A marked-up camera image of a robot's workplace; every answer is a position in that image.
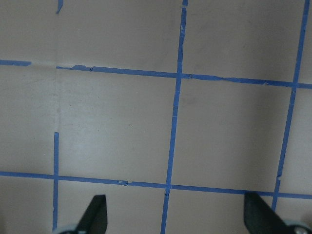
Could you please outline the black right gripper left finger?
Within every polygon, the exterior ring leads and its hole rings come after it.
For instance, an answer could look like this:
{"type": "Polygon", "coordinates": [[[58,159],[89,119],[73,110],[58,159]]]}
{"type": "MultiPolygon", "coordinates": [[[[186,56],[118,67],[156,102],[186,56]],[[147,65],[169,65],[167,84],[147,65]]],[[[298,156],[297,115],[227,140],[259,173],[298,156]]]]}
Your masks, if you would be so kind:
{"type": "Polygon", "coordinates": [[[106,195],[95,195],[75,228],[75,234],[105,234],[108,226],[106,195]]]}

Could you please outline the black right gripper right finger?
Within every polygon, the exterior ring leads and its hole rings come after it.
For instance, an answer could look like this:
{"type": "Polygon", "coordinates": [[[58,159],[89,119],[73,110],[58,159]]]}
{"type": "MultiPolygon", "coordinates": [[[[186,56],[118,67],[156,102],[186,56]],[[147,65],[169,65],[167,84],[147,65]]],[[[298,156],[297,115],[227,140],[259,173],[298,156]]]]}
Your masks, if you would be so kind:
{"type": "Polygon", "coordinates": [[[288,226],[257,193],[244,195],[244,224],[250,234],[287,234],[288,226]]]}

